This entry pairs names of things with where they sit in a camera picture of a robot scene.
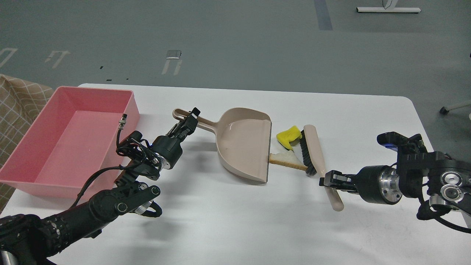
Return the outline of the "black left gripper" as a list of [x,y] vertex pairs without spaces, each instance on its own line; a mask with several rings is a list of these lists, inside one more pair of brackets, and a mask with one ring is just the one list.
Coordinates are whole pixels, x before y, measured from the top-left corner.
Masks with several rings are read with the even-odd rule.
[[190,114],[175,124],[166,136],[158,136],[152,143],[152,151],[160,156],[164,169],[172,169],[183,154],[181,142],[194,133],[198,125],[200,110],[196,107]]

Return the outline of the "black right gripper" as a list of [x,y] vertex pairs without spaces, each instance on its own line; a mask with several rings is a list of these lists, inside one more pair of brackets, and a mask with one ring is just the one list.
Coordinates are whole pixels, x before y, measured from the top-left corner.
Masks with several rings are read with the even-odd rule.
[[396,169],[386,165],[366,166],[357,174],[343,174],[331,170],[319,179],[319,186],[359,194],[368,203],[395,205],[402,199],[399,175]]

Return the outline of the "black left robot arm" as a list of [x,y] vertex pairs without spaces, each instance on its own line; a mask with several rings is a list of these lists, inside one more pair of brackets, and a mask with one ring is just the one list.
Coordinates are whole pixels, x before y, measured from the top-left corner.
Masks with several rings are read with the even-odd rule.
[[[72,206],[47,218],[33,214],[1,218],[2,265],[50,265],[49,257],[83,238],[95,238],[104,227],[121,215],[134,213],[158,218],[163,210],[154,202],[160,188],[137,181],[138,176],[157,180],[163,169],[172,169],[183,153],[181,143],[193,134],[200,110],[193,108],[170,131],[158,136],[152,144],[141,132],[133,131],[121,138],[127,115],[123,114],[116,136],[116,152],[130,158],[127,166],[98,170],[86,181]],[[116,187],[102,190],[80,203],[87,188],[103,173],[120,170]]]

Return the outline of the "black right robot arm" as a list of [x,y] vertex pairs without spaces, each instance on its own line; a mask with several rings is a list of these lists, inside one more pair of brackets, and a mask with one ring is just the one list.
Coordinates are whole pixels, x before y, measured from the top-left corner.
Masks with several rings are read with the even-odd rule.
[[419,200],[417,219],[436,220],[461,233],[470,233],[443,216],[451,211],[470,216],[470,163],[426,149],[422,136],[405,137],[395,131],[379,134],[377,142],[397,153],[393,165],[366,166],[356,174],[331,170],[321,187],[360,195],[368,203],[395,205],[403,197]]

